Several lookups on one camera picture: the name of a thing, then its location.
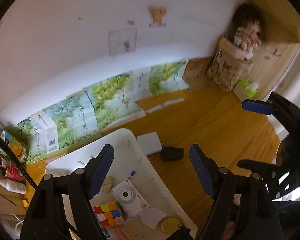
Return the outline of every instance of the wooden cabinet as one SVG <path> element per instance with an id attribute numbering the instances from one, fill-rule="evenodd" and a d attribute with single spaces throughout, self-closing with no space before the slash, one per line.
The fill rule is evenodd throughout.
<path id="1" fill-rule="evenodd" d="M 300 43 L 294 35 L 273 17 L 264 14 L 265 38 L 259 49 L 254 50 L 255 62 L 248 78 L 259 83 L 257 99 L 263 99 L 280 80 L 295 57 Z"/>

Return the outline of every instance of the doll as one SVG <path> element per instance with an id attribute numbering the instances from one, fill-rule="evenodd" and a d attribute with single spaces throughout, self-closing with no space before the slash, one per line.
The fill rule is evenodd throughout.
<path id="1" fill-rule="evenodd" d="M 242 4 L 234 13 L 233 22 L 237 26 L 234 44 L 248 53 L 259 48 L 259 33 L 263 26 L 261 13 L 250 4 Z"/>

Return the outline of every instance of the floor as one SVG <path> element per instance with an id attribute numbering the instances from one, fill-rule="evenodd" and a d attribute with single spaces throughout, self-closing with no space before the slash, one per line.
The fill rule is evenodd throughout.
<path id="1" fill-rule="evenodd" d="M 203 192 L 190 164 L 189 147 L 197 143 L 218 166 L 226 167 L 234 174 L 249 175 L 249 171 L 237 167 L 237 162 L 249 158 L 270 163 L 278 149 L 279 139 L 265 116 L 244 111 L 233 93 L 222 92 L 213 85 L 197 92 L 179 91 L 148 98 L 139 104 L 146 110 L 177 98 L 184 98 L 184 101 L 120 128 L 130 129 L 135 136 L 157 131 L 163 145 L 184 149 L 185 156 L 179 161 L 165 163 L 159 154 L 148 158 L 180 206 L 201 228 L 212 200 Z M 26 166 L 36 183 L 44 175 L 46 165 L 44 160 Z M 32 195 L 33 190 L 27 184 L 28 200 Z"/>

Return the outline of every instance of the rubik's cube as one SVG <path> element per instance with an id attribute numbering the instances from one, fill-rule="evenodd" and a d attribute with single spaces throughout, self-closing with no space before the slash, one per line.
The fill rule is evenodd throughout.
<path id="1" fill-rule="evenodd" d="M 109 227 L 122 224 L 127 216 L 117 201 L 93 208 L 101 226 Z"/>

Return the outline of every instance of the barcode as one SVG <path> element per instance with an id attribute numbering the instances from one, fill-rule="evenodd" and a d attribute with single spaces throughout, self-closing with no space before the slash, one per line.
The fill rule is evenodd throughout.
<path id="1" fill-rule="evenodd" d="M 55 144 L 55 143 L 56 143 L 56 139 L 53 139 L 53 140 L 49 141 L 49 145 L 48 146 L 50 146 L 52 144 Z"/>

